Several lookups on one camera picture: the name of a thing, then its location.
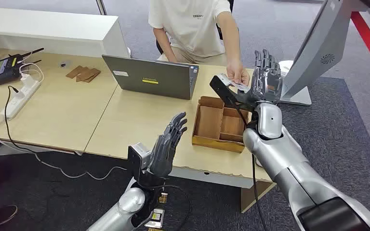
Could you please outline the person's left hand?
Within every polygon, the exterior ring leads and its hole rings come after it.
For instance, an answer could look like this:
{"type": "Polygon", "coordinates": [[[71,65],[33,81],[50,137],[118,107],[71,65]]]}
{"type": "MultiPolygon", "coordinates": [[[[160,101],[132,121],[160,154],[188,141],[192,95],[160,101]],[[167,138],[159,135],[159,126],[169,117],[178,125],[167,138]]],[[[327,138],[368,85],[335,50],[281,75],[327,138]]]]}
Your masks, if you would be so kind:
{"type": "Polygon", "coordinates": [[[245,86],[249,84],[251,77],[248,71],[243,67],[241,60],[232,59],[227,61],[226,71],[229,80],[245,86]]]}

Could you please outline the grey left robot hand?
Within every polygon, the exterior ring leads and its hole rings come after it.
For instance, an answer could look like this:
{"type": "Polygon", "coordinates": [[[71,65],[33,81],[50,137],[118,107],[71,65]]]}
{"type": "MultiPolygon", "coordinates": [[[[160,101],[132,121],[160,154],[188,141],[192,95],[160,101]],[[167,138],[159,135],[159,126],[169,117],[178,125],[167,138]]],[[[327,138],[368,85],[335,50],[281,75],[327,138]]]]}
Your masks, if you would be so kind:
{"type": "Polygon", "coordinates": [[[149,171],[155,176],[166,178],[172,171],[176,147],[187,131],[186,112],[176,114],[166,126],[164,132],[158,136],[152,150],[149,171]]]}

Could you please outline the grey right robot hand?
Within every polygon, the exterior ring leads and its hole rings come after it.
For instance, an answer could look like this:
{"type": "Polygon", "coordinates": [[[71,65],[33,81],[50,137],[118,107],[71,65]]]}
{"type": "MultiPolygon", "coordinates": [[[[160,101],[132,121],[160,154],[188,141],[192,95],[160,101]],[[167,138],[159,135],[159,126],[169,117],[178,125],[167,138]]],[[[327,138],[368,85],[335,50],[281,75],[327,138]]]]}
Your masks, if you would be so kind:
{"type": "Polygon", "coordinates": [[[237,101],[251,110],[261,103],[278,104],[283,82],[280,65],[268,50],[256,50],[254,54],[255,67],[250,84],[231,83],[238,89],[237,101]]]}

